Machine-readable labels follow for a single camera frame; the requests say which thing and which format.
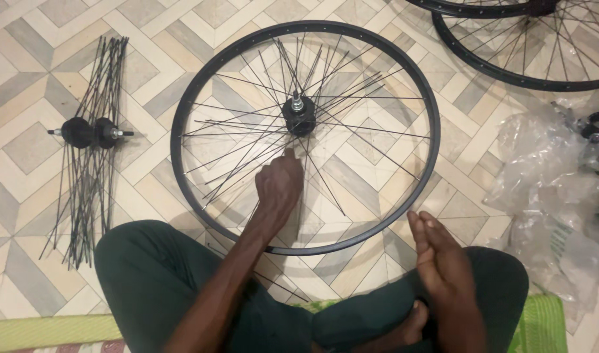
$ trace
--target person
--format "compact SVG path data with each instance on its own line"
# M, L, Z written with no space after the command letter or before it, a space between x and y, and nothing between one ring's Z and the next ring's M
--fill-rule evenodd
M317 314L275 301L252 272L303 187L293 150L256 175L258 207L221 260L160 221L110 230L98 278L132 352L506 352L528 277L514 257L461 248L431 214L409 211L417 267Z

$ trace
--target hand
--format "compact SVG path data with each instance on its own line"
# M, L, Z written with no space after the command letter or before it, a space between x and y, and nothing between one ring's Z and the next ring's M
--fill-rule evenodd
M428 212L406 216L417 248L417 270L436 308L439 345L445 352L484 352L484 321L465 251Z
M256 174L256 190L258 192L258 209L267 214L275 214L282 226L300 199L304 188L304 174L301 162L295 158L291 148L284 155L265 165Z

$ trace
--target foot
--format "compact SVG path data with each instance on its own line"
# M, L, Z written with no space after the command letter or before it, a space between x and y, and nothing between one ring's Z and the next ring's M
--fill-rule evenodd
M416 300L413 303L413 309L403 323L386 335L356 347L352 352L389 352L405 345L420 342L422 340L421 330L428 321L428 314L428 307L421 300Z

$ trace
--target green mat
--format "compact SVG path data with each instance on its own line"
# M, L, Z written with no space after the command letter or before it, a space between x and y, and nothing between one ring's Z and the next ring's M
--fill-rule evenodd
M297 304L312 313L338 300ZM112 315L23 318L0 321L0 352L121 338ZM529 296L509 353L567 353L563 303L555 296Z

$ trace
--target partially laced wheel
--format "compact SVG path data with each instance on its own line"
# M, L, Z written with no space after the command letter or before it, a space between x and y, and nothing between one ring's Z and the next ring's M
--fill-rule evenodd
M494 18L434 12L432 21L460 59L495 79L539 91L599 89L599 0L531 0L525 8Z
M298 21L230 44L194 77L171 130L173 171L212 231L236 241L262 165L292 148L304 189L266 249L329 253L396 221L432 175L439 113L417 65L360 27Z

